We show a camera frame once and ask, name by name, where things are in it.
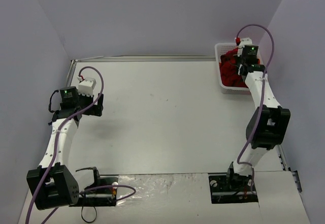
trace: white connector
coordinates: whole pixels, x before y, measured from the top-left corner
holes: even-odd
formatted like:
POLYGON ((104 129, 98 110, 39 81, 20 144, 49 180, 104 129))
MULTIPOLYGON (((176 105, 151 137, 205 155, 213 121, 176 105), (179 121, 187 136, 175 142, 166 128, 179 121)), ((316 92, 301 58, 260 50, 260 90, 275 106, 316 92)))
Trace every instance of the white connector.
POLYGON ((93 97, 93 89, 95 88, 95 86, 96 86, 95 79, 85 78, 78 85, 78 93, 88 97, 93 97))

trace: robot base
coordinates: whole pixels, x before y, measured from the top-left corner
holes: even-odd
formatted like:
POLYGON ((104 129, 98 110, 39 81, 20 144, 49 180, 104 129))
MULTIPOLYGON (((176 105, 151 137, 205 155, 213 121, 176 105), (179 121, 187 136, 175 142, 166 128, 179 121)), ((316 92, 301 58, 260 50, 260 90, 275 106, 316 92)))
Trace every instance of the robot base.
MULTIPOLYGON (((101 176, 98 186, 113 185, 114 182, 118 182, 117 176, 101 176)), ((70 207, 116 206, 115 200, 116 196, 112 194, 111 189, 102 188, 89 192, 86 198, 79 197, 78 203, 70 207)))
POLYGON ((246 185, 238 189, 230 189, 227 184, 226 173, 209 174, 210 194, 212 204, 237 204, 258 202, 255 187, 253 194, 250 186, 246 185))

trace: white robotic arm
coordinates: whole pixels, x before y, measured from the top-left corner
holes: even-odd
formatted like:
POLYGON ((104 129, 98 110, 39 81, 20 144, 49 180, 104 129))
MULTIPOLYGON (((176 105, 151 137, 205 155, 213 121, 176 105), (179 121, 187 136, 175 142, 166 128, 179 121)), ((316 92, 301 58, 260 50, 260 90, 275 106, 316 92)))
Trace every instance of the white robotic arm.
POLYGON ((250 38, 240 40, 236 38, 236 43, 238 44, 238 52, 235 59, 238 75, 243 77, 251 92, 255 104, 255 113, 246 128, 246 139, 252 134, 252 140, 242 153, 239 160, 240 164, 235 159, 228 169, 226 188, 229 189, 237 189, 249 183, 252 168, 258 164, 263 155, 282 143, 290 119, 290 111, 283 109, 275 99, 268 82, 268 75, 265 74, 263 77, 265 66, 259 64, 258 46, 253 45, 250 38), (263 107, 256 130, 254 130, 263 94, 263 80, 265 81, 263 107))
MULTIPOLYGON (((252 72, 248 73, 245 79, 245 83, 253 97, 255 109, 259 107, 262 98, 262 77, 263 72, 252 72)), ((281 107, 281 105, 278 103, 278 101, 273 95, 267 74, 265 74, 264 80, 265 92, 263 105, 265 105, 267 108, 273 109, 281 107)), ((269 118, 268 124, 272 126, 274 125, 274 122, 272 122, 272 120, 269 118)), ((246 150, 244 151, 240 161, 250 163, 252 167, 255 167, 259 160, 263 157, 263 155, 266 154, 268 151, 268 149, 262 147, 253 149, 251 144, 249 144, 246 150)), ((249 176, 251 175, 251 166, 248 164, 238 164, 237 161, 234 161, 234 172, 241 176, 249 176)))
POLYGON ((35 204, 38 209, 48 209, 64 205, 78 206, 80 202, 79 189, 85 189, 90 184, 93 187, 101 185, 100 175, 96 168, 86 168, 87 170, 92 170, 92 172, 89 171, 92 178, 81 183, 77 182, 68 170, 70 148, 82 114, 101 116, 103 111, 104 95, 102 93, 96 99, 97 105, 94 104, 93 90, 96 80, 93 78, 83 79, 82 77, 79 77, 78 80, 80 81, 78 89, 72 86, 55 91, 60 93, 61 103, 60 110, 56 110, 53 113, 52 121, 50 122, 52 124, 52 134, 48 147, 39 167, 30 170, 27 174, 27 183, 31 193, 33 195, 35 193, 35 204), (71 119, 62 126, 67 118, 71 119), (42 178, 46 172, 48 174, 43 182, 42 178), (36 190, 39 184, 41 184, 41 187, 39 190, 36 190))

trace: white clip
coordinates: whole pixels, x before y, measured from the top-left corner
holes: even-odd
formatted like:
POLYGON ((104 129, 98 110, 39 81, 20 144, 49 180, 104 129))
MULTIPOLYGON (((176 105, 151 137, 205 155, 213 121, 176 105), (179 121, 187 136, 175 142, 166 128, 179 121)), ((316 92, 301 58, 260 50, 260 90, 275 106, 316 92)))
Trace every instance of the white clip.
POLYGON ((238 68, 238 75, 240 76, 240 69, 243 67, 242 64, 239 65, 239 68, 238 68))
POLYGON ((61 131, 61 130, 58 130, 58 129, 56 129, 55 127, 53 127, 54 128, 54 130, 52 130, 52 134, 56 134, 56 133, 59 133, 59 134, 66 134, 66 132, 63 132, 63 131, 61 131))

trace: cable tie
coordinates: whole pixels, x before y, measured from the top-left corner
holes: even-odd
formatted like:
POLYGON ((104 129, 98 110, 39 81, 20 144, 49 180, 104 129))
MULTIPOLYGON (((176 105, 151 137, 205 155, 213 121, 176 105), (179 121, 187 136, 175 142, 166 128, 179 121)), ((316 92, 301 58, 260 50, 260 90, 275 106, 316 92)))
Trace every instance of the cable tie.
POLYGON ((263 78, 256 79, 256 81, 263 81, 263 80, 265 80, 267 82, 268 78, 263 77, 263 78))

